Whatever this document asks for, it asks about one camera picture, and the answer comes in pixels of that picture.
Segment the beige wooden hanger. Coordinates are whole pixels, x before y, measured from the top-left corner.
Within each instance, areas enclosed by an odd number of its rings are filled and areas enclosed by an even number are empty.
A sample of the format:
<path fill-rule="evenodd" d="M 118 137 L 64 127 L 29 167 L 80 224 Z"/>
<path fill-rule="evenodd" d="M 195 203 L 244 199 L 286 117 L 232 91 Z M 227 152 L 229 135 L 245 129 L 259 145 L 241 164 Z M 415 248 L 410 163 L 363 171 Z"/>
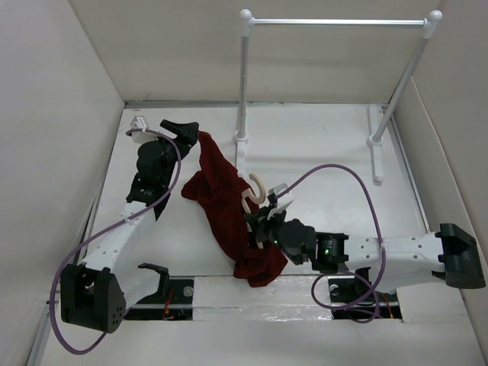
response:
<path fill-rule="evenodd" d="M 258 189 L 256 194 L 252 188 L 247 188 L 241 194 L 241 205 L 245 214 L 250 214 L 252 211 L 249 208 L 248 202 L 251 201 L 254 204 L 261 205 L 266 199 L 266 190 L 263 181 L 255 173 L 249 174 L 249 179 L 255 183 Z"/>

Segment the dark red t shirt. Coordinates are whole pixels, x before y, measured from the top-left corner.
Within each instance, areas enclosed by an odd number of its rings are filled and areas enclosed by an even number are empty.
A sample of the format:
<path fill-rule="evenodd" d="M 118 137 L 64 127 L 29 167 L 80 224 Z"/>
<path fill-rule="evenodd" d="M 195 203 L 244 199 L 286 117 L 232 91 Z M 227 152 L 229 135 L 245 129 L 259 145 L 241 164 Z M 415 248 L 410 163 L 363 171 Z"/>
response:
<path fill-rule="evenodd" d="M 250 287 L 265 287 L 281 274 L 287 259 L 269 241 L 260 249 L 251 244 L 242 207 L 242 193 L 250 185 L 224 157 L 212 136 L 200 131 L 200 170 L 183 186 L 181 196 L 196 201 L 204 210 L 213 237 L 234 261 L 233 277 Z"/>

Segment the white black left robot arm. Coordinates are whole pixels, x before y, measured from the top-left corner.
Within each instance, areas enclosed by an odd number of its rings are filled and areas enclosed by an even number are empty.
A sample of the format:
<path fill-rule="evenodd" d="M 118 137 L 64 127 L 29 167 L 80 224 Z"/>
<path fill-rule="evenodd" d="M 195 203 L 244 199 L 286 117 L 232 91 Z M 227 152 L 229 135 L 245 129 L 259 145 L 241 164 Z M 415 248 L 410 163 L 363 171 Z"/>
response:
<path fill-rule="evenodd" d="M 162 302 L 169 295 L 168 269 L 137 264 L 132 254 L 164 211 L 178 181 L 181 160 L 197 143 L 199 124 L 163 120 L 160 126 L 174 137 L 151 132 L 143 124 L 131 126 L 130 136 L 144 141 L 137 150 L 136 174 L 121 224 L 105 234 L 80 264 L 68 264 L 62 270 L 61 318 L 65 323 L 112 333 L 134 304 L 145 297 Z"/>

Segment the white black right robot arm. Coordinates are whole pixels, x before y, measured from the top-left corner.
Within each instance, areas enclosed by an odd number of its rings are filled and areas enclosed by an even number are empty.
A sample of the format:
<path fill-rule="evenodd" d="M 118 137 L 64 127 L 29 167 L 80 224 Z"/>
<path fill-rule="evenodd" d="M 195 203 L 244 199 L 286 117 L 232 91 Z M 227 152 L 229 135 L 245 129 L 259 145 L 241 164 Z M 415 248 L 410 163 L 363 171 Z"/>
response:
<path fill-rule="evenodd" d="M 318 232 L 298 219 L 286 220 L 285 212 L 269 211 L 265 207 L 244 216 L 259 242 L 275 244 L 295 265 L 308 262 L 321 274 L 359 273 L 352 290 L 362 300 L 436 281 L 458 289 L 486 286 L 475 238 L 453 223 L 420 237 L 379 242 L 373 237 Z"/>

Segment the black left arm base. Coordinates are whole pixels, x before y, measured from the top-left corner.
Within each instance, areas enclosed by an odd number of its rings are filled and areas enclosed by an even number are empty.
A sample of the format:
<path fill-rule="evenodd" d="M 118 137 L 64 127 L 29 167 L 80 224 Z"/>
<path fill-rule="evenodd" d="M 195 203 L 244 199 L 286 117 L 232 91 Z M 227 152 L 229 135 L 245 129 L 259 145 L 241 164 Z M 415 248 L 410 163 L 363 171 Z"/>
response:
<path fill-rule="evenodd" d="M 194 276 L 168 274 L 161 290 L 144 297 L 124 316 L 133 321 L 193 320 Z"/>

